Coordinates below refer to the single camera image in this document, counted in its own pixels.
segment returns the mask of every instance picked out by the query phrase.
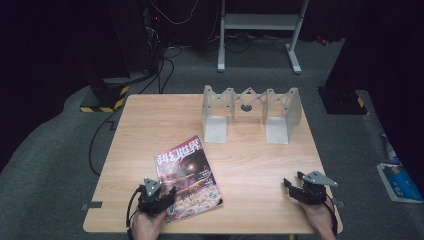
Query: black cable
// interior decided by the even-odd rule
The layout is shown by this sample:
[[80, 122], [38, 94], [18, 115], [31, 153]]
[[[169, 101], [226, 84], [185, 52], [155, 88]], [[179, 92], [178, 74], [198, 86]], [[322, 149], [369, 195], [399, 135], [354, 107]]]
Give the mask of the black cable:
[[245, 51], [247, 51], [252, 46], [252, 41], [249, 38], [247, 38], [247, 40], [248, 41], [243, 41], [243, 42], [240, 42], [240, 43], [235, 42], [234, 40], [232, 40], [232, 42], [235, 43], [235, 44], [246, 44], [246, 43], [248, 43], [247, 47], [245, 49], [243, 49], [243, 50], [240, 50], [240, 51], [231, 50], [230, 48], [227, 47], [227, 45], [225, 45], [225, 50], [227, 50], [229, 52], [232, 52], [232, 53], [242, 53], [242, 52], [245, 52]]
[[152, 79], [152, 81], [150, 81], [140, 92], [138, 92], [138, 94], [142, 94], [155, 80], [156, 78], [158, 78], [159, 73], [156, 74], [156, 77]]
[[106, 123], [110, 123], [110, 131], [116, 131], [115, 121], [107, 121]]
[[[272, 42], [271, 43], [255, 43], [255, 41], [263, 41], [263, 40], [270, 40]], [[286, 38], [285, 40], [281, 39], [282, 41], [280, 42], [278, 42], [278, 40], [280, 40], [280, 38], [275, 38], [275, 39], [257, 38], [252, 40], [252, 46], [265, 46], [265, 47], [278, 46], [278, 45], [287, 43], [288, 38]]]
[[100, 128], [102, 128], [102, 126], [106, 123], [106, 122], [108, 122], [109, 121], [109, 119], [111, 119], [116, 113], [118, 113], [119, 111], [121, 111], [121, 109], [123, 109], [123, 106], [121, 106], [121, 108], [119, 108], [117, 111], [115, 111], [115, 112], [113, 112], [111, 115], [109, 115], [101, 124], [100, 124], [100, 126], [97, 128], [97, 130], [96, 130], [96, 132], [94, 133], [94, 135], [93, 135], [93, 138], [91, 139], [91, 142], [90, 142], [90, 148], [89, 148], [89, 150], [88, 150], [88, 163], [90, 164], [90, 169], [91, 169], [91, 171], [94, 173], [94, 174], [96, 174], [97, 176], [100, 176], [100, 173], [99, 172], [97, 172], [95, 169], [94, 169], [94, 167], [93, 167], [93, 162], [92, 162], [92, 158], [91, 158], [91, 152], [92, 152], [92, 150], [93, 150], [93, 145], [94, 145], [94, 139], [96, 138], [96, 136], [97, 136], [97, 133], [99, 133], [99, 131], [100, 131]]
[[217, 25], [217, 22], [218, 22], [218, 15], [219, 15], [219, 3], [218, 3], [218, 0], [216, 0], [215, 22], [213, 24], [213, 28], [212, 28], [211, 34], [209, 35], [209, 37], [207, 38], [207, 40], [211, 39], [213, 37], [213, 34], [215, 33], [216, 25]]
[[134, 198], [135, 198], [135, 196], [137, 195], [137, 193], [141, 193], [142, 192], [142, 190], [143, 190], [143, 187], [142, 186], [140, 186], [140, 187], [138, 187], [135, 191], [134, 191], [134, 193], [133, 193], [133, 195], [131, 196], [131, 199], [130, 199], [130, 202], [128, 203], [128, 208], [127, 208], [127, 216], [126, 216], [126, 221], [125, 221], [125, 224], [126, 224], [126, 227], [127, 227], [127, 235], [128, 235], [128, 239], [134, 239], [133, 238], [133, 235], [132, 235], [132, 231], [131, 231], [131, 218], [134, 216], [134, 214], [137, 212], [137, 211], [135, 211], [131, 216], [130, 216], [130, 211], [131, 211], [131, 205], [132, 205], [132, 202], [134, 201]]
[[175, 65], [171, 60], [169, 60], [167, 58], [164, 58], [163, 60], [168, 61], [172, 65], [172, 70], [171, 70], [171, 73], [169, 73], [168, 77], [166, 78], [165, 83], [162, 86], [162, 90], [160, 90], [160, 88], [159, 88], [159, 90], [160, 90], [159, 94], [163, 94], [163, 89], [165, 89], [165, 86], [168, 83], [169, 79], [171, 78], [171, 75], [174, 73], [174, 69], [175, 69]]
[[116, 84], [115, 86], [118, 86], [118, 87], [126, 87], [126, 86], [130, 86], [130, 85], [133, 85], [133, 84], [135, 84], [135, 83], [139, 83], [139, 82], [146, 81], [146, 80], [148, 80], [149, 78], [151, 78], [154, 74], [155, 74], [155, 71], [152, 71], [152, 72], [150, 72], [150, 73], [149, 73], [148, 75], [146, 75], [146, 76], [143, 76], [143, 77], [140, 77], [140, 78], [136, 78], [136, 79], [130, 80], [130, 81], [128, 81], [128, 82], [124, 82], [124, 83], [118, 83], [118, 84]]
[[328, 199], [330, 199], [332, 209], [325, 202], [323, 202], [322, 204], [324, 204], [324, 206], [327, 208], [327, 210], [331, 214], [331, 222], [333, 224], [332, 231], [334, 233], [334, 236], [337, 236], [337, 225], [338, 225], [339, 222], [337, 221], [337, 218], [336, 218], [336, 208], [334, 207], [333, 200], [330, 198], [330, 196], [328, 194], [327, 194], [327, 197], [328, 197]]
[[166, 58], [174, 58], [174, 57], [176, 57], [176, 56], [180, 55], [180, 54], [183, 52], [183, 49], [182, 49], [180, 46], [169, 47], [169, 48], [167, 48], [167, 49], [166, 49], [166, 51], [168, 51], [168, 50], [170, 50], [170, 49], [179, 49], [180, 51], [179, 51], [177, 54], [175, 54], [175, 55], [172, 55], [172, 56], [166, 56]]
[[160, 74], [158, 74], [158, 93], [160, 94]]
[[172, 21], [170, 18], [168, 18], [168, 16], [166, 16], [158, 7], [157, 7], [157, 4], [155, 5], [153, 2], [152, 2], [152, 0], [150, 0], [150, 3], [152, 4], [152, 6], [162, 15], [162, 16], [164, 16], [165, 18], [166, 18], [166, 20], [168, 20], [170, 23], [172, 23], [172, 24], [175, 24], [175, 25], [179, 25], [179, 24], [184, 24], [184, 23], [186, 23], [186, 22], [188, 22], [188, 21], [190, 21], [190, 19], [193, 17], [193, 13], [194, 13], [194, 10], [196, 9], [196, 7], [197, 7], [197, 4], [199, 3], [199, 0], [196, 0], [196, 3], [194, 4], [194, 6], [193, 6], [193, 8], [191, 9], [191, 11], [190, 11], [190, 16], [186, 19], [186, 20], [184, 20], [184, 21], [180, 21], [180, 22], [174, 22], [174, 21]]

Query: yellow black hazard tape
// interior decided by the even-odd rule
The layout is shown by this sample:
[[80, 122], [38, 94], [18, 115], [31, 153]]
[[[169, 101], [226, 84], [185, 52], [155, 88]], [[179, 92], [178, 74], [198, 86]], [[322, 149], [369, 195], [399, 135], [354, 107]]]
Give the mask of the yellow black hazard tape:
[[99, 101], [85, 101], [81, 104], [80, 109], [82, 112], [114, 112], [119, 110], [124, 104], [125, 95], [128, 92], [128, 86], [123, 87], [122, 89], [117, 89], [115, 94], [115, 100], [111, 101], [109, 104], [101, 104]]
[[359, 107], [361, 107], [361, 108], [365, 107], [364, 101], [362, 101], [362, 99], [360, 97], [358, 97], [358, 103], [359, 103]]

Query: table leg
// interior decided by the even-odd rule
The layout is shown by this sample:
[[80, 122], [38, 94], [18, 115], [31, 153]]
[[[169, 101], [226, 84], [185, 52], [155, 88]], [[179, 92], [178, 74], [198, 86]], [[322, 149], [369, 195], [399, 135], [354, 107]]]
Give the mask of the table leg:
[[290, 62], [293, 67], [293, 71], [295, 74], [301, 74], [302, 70], [300, 68], [300, 64], [297, 61], [296, 54], [294, 53], [294, 48], [296, 46], [297, 39], [299, 37], [300, 28], [302, 27], [303, 19], [305, 18], [306, 8], [308, 7], [309, 0], [304, 0], [302, 3], [302, 7], [300, 9], [299, 17], [296, 22], [296, 26], [293, 32], [293, 37], [290, 44], [286, 44], [287, 53], [290, 58]]
[[296, 234], [290, 234], [290, 240], [298, 240], [299, 238], [297, 237]]
[[225, 71], [225, 0], [222, 0], [221, 10], [221, 30], [219, 39], [219, 52], [218, 52], [218, 72]]

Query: wooden table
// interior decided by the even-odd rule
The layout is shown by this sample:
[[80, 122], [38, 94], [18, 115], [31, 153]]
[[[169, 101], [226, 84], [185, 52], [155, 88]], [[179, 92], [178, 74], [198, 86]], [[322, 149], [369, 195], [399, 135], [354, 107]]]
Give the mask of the wooden table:
[[[288, 197], [283, 178], [300, 186], [297, 171], [324, 173], [305, 115], [290, 144], [266, 141], [261, 106], [236, 110], [227, 142], [203, 142], [201, 94], [129, 96], [88, 210], [87, 232], [125, 232], [125, 214], [144, 177], [157, 179], [154, 154], [198, 135], [221, 190], [224, 204], [212, 211], [165, 224], [163, 233], [310, 234], [297, 201]], [[133, 203], [135, 210], [137, 200]], [[339, 229], [343, 226], [339, 219]]]

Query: wrist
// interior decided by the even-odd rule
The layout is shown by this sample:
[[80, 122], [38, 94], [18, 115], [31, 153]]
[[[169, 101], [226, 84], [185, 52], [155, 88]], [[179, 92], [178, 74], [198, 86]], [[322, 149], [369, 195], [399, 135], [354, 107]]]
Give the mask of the wrist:
[[331, 228], [317, 229], [317, 234], [321, 240], [336, 240], [336, 236]]

